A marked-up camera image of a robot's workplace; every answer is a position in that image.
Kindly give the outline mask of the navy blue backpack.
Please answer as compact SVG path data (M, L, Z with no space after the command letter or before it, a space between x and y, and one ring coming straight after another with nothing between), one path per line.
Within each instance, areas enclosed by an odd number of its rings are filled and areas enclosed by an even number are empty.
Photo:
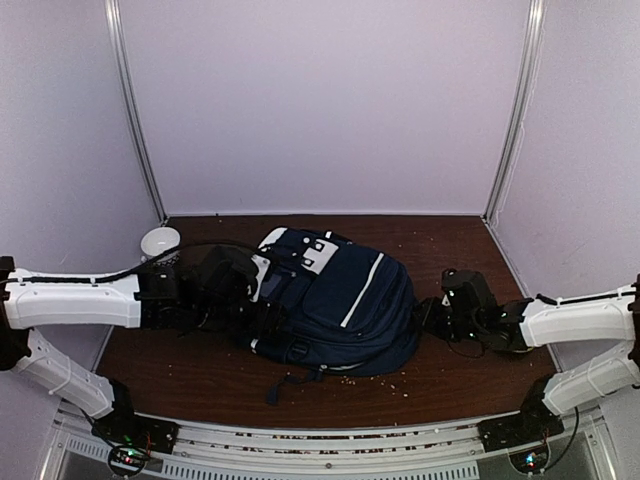
M418 305L406 267L333 231L280 226L258 249L281 256L261 295L286 308L288 343L244 344L277 363L326 375L374 377L403 367L419 345Z

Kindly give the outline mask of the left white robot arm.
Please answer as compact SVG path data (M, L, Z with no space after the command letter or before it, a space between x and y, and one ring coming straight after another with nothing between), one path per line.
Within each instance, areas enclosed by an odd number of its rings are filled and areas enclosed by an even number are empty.
M141 330L201 330L245 318L257 302L275 255L235 242L213 243L200 264L184 270L159 254L111 274L59 275L1 259L1 368L74 404L94 433L111 442L149 444L128 388L78 365L42 335L43 326L106 325Z

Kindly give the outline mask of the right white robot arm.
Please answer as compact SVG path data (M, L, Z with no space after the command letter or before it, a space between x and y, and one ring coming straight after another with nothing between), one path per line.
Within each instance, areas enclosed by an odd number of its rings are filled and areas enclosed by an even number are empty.
M420 326L446 341L524 354L567 342L613 340L615 346L529 388L519 411L477 426L485 451L545 441L563 432L567 412L639 382L639 284L573 298L542 294L500 304L478 271L446 270L442 296L424 300Z

